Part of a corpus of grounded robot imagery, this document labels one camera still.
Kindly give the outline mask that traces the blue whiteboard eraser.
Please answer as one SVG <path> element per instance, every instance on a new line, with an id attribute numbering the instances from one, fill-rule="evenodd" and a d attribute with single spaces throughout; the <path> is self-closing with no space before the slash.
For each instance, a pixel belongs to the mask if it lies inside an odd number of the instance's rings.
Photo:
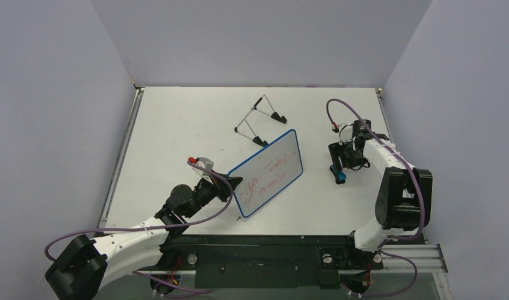
<path id="1" fill-rule="evenodd" d="M 333 174 L 336 184 L 345 184 L 345 182 L 346 182 L 346 174 L 345 173 L 343 173 L 342 171 L 337 171 L 335 169 L 334 165 L 331 165 L 329 167 L 329 170 Z"/>

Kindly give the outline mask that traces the blue framed whiteboard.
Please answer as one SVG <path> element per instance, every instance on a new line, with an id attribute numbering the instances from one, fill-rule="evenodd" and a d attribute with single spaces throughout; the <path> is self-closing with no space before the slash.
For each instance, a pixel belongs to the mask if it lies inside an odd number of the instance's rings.
<path id="1" fill-rule="evenodd" d="M 251 217 L 303 172 L 299 140 L 294 129 L 232 168 L 227 176 L 242 178 L 234 190 L 241 217 Z"/>

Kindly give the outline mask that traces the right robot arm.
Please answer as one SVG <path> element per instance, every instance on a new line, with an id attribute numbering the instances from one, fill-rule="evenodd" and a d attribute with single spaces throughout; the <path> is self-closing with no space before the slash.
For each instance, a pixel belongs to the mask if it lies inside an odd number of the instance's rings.
<path id="1" fill-rule="evenodd" d="M 427 169 L 408 163 L 386 134 L 371 131 L 369 120 L 349 126 L 351 137 L 329 144 L 330 172 L 336 184 L 346 181 L 344 169 L 374 168 L 382 181 L 374 206 L 374 217 L 354 231 L 353 243 L 342 249 L 342 260 L 350 267 L 366 260 L 387 241 L 415 239 L 431 219 L 433 176 Z"/>

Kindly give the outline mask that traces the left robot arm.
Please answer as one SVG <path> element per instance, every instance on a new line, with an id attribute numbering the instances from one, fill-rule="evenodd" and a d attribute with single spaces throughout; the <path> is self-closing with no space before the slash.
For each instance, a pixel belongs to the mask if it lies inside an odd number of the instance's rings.
<path id="1" fill-rule="evenodd" d="M 133 271 L 171 267 L 176 253 L 168 244 L 188 228 L 185 220 L 214 198 L 229 202 L 242 181 L 218 174 L 202 178 L 195 187 L 180 184 L 155 215 L 126 231 L 111 229 L 92 239 L 78 234 L 55 258 L 45 280 L 59 299 L 92 299 L 101 288 Z"/>

